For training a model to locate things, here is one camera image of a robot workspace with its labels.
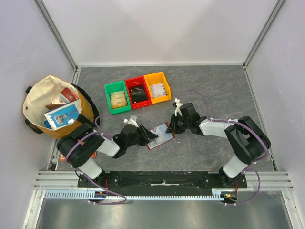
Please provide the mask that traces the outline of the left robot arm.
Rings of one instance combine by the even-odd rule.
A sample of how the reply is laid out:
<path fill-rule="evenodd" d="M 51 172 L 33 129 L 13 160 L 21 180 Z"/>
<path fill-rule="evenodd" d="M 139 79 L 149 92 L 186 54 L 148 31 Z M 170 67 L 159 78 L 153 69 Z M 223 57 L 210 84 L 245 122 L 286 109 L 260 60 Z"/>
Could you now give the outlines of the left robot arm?
<path fill-rule="evenodd" d="M 123 156 L 133 145 L 146 146 L 159 136 L 147 130 L 143 125 L 126 124 L 113 139 L 95 131 L 88 124 L 83 124 L 57 143 L 57 149 L 73 168 L 88 176 L 94 187 L 104 184 L 103 169 L 94 161 L 95 152 L 112 158 Z"/>

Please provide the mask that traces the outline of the red leather card holder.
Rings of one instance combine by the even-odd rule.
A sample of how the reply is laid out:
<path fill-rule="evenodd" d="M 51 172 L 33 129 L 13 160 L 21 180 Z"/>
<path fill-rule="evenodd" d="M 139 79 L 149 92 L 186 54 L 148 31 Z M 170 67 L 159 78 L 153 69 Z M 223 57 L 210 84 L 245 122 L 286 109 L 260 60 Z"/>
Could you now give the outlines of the red leather card holder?
<path fill-rule="evenodd" d="M 156 148 L 175 138 L 175 135 L 173 133 L 166 132 L 168 127 L 169 127 L 168 123 L 164 122 L 152 129 L 150 129 L 150 132 L 158 135 L 158 137 L 147 145 L 147 148 L 149 150 Z"/>

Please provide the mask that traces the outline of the blue white credit card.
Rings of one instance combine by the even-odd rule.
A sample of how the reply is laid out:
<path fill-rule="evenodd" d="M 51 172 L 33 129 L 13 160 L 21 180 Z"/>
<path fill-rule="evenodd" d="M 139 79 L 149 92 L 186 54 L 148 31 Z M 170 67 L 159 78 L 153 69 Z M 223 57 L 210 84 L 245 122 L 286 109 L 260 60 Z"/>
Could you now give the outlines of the blue white credit card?
<path fill-rule="evenodd" d="M 167 124 L 163 123 L 161 125 L 158 125 L 152 129 L 150 129 L 150 131 L 154 134 L 158 135 L 158 138 L 155 140 L 157 143 L 161 143 L 161 142 L 166 142 L 170 139 L 172 139 L 172 135 L 170 133 L 166 133 L 167 129 Z"/>

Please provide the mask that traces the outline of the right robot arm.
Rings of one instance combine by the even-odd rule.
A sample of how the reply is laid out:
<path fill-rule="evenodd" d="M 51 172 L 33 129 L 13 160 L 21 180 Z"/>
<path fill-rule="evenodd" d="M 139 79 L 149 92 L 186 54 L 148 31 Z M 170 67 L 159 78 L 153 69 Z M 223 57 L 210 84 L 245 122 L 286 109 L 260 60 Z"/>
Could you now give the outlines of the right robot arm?
<path fill-rule="evenodd" d="M 166 132 L 181 134 L 190 130 L 200 136 L 226 138 L 234 156 L 219 170 L 218 182 L 228 188 L 235 179 L 258 159 L 267 156 L 271 142 L 258 125 L 248 116 L 240 119 L 220 120 L 201 117 L 192 103 L 182 104 L 176 99 L 175 112 L 171 116 Z"/>

